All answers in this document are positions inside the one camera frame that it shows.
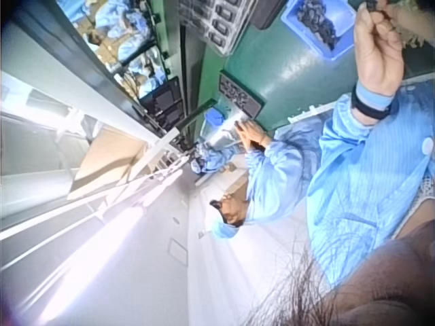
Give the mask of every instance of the black component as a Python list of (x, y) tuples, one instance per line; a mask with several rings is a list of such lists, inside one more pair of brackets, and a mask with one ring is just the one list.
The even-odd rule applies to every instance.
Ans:
[(213, 22), (211, 24), (223, 36), (227, 36), (228, 35), (230, 29), (224, 23), (222, 23), (219, 20), (215, 19), (215, 20), (213, 20)]
[(251, 24), (261, 31), (267, 29), (287, 2), (288, 0), (259, 1), (252, 14)]
[(236, 7), (238, 7), (240, 5), (240, 0), (225, 0), (225, 1), (231, 5), (235, 5)]
[(297, 12), (297, 18), (313, 33), (318, 33), (321, 40), (331, 49), (339, 41), (334, 24), (325, 17), (326, 6), (322, 0), (304, 0)]
[(215, 33), (210, 32), (209, 38), (215, 45), (220, 46), (221, 48), (225, 46), (225, 40), (220, 36), (217, 36)]
[(140, 98), (139, 102), (166, 131), (172, 129), (176, 123), (185, 118), (178, 77), (170, 79)]
[(361, 102), (361, 100), (356, 95), (356, 85), (352, 90), (352, 107), (355, 107), (359, 112), (363, 113), (364, 115), (367, 115), (368, 117), (372, 117), (376, 120), (382, 120), (389, 116), (391, 112), (391, 105), (385, 110), (385, 111), (379, 111), (376, 109), (373, 109), (372, 107), (369, 107), (368, 105)]
[(206, 5), (209, 8), (213, 8), (213, 5), (215, 4), (215, 0), (197, 0), (199, 3)]
[(253, 95), (243, 86), (236, 84), (233, 78), (225, 71), (220, 73), (219, 91), (252, 119), (263, 108), (264, 103), (257, 96)]
[(207, 32), (207, 25), (204, 24), (201, 19), (192, 18), (190, 22), (198, 29), (200, 34), (205, 34)]
[(375, 12), (377, 4), (378, 4), (378, 0), (367, 0), (366, 1), (367, 10), (369, 12)]
[(228, 8), (222, 7), (221, 5), (216, 6), (216, 14), (221, 16), (227, 22), (232, 22), (234, 20), (234, 13)]
[(159, 22), (162, 21), (162, 18), (160, 17), (160, 14), (154, 14), (153, 15), (153, 19), (154, 19), (154, 24), (158, 24)]
[(203, 7), (201, 5), (194, 5), (193, 11), (203, 18), (210, 18), (210, 11), (206, 7)]

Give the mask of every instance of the blue plastic bin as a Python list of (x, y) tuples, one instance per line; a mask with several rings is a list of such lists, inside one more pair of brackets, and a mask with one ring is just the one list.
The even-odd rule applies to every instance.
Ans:
[(356, 12), (345, 0), (323, 0), (326, 6), (325, 16), (332, 21), (336, 35), (340, 37), (333, 51), (298, 20), (296, 14), (303, 2), (304, 0), (289, 1), (286, 11), (281, 16), (284, 24), (289, 26), (325, 59), (336, 60), (353, 47), (353, 26), (355, 24)]

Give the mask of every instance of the hair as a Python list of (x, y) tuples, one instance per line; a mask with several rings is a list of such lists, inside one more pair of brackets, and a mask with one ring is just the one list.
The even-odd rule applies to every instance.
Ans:
[(326, 301), (321, 292), (323, 276), (316, 274), (317, 264), (305, 249), (288, 266), (290, 274), (249, 313), (244, 326), (332, 326), (335, 292)]
[(435, 13), (435, 1), (434, 0), (416, 0), (415, 1), (420, 10), (424, 12)]
[(221, 211), (221, 209), (222, 209), (222, 203), (220, 201), (218, 201), (218, 200), (212, 200), (210, 202), (210, 206), (212, 206), (213, 208), (215, 208), (215, 209), (217, 209), (219, 211), (220, 216), (222, 216), (222, 219), (224, 220), (225, 224), (235, 226), (236, 228), (239, 228), (239, 227), (241, 227), (243, 225), (243, 221), (238, 221), (237, 223), (234, 223), (234, 224), (229, 224), (228, 223), (225, 215), (222, 214), (222, 211)]
[(88, 32), (86, 34), (86, 38), (87, 38), (88, 42), (91, 43), (91, 44), (94, 44), (96, 46), (101, 45), (101, 41), (95, 41), (95, 36), (94, 36), (93, 32)]

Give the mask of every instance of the person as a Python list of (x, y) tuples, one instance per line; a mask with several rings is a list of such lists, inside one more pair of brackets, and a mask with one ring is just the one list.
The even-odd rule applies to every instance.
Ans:
[[(108, 0), (97, 10), (95, 29), (86, 33), (86, 42), (99, 47), (106, 37), (117, 39), (127, 34), (131, 36), (118, 48), (120, 61), (127, 60), (150, 38), (151, 29), (141, 12), (130, 10), (128, 0)], [(140, 69), (141, 59), (136, 58), (130, 65), (132, 71)]]
[(204, 143), (196, 147), (196, 157), (191, 161), (190, 168), (196, 174), (215, 173), (223, 169), (234, 157), (242, 153), (240, 144), (233, 144), (216, 150)]
[(394, 24), (413, 32), (435, 46), (435, 1), (416, 0), (418, 10), (410, 10), (397, 3), (379, 0), (378, 9), (385, 12)]
[(247, 152), (247, 192), (245, 198), (226, 194), (210, 202), (216, 238), (232, 238), (242, 225), (290, 217), (319, 166), (322, 126), (315, 116), (280, 128), (271, 138), (253, 121), (237, 122)]
[(394, 234), (423, 178), (435, 175), (434, 82), (399, 90), (399, 35), (365, 3), (355, 21), (355, 58), (359, 80), (325, 123), (321, 166), (307, 193), (311, 248), (332, 286)]
[(426, 222), (384, 243), (330, 291), (321, 289), (315, 260), (305, 251), (243, 325), (434, 325), (434, 217), (435, 200), (426, 200), (413, 216)]
[(76, 22), (85, 15), (90, 15), (90, 6), (97, 0), (56, 0), (59, 7), (68, 17), (70, 22)]

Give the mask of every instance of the white wall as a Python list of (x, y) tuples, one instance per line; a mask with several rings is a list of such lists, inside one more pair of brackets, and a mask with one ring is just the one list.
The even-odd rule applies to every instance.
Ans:
[[(144, 193), (133, 195), (118, 210), (143, 196)], [(168, 188), (97, 278), (48, 326), (187, 326), (187, 266), (169, 254), (171, 241), (179, 243), (180, 248), (187, 247), (187, 202), (187, 194), (179, 183)], [(2, 266), (89, 213), (87, 207), (82, 207), (4, 240)], [(102, 227), (98, 219), (91, 219), (1, 273), (4, 302), (23, 325), (33, 325), (58, 283), (24, 314), (17, 309), (19, 303)]]

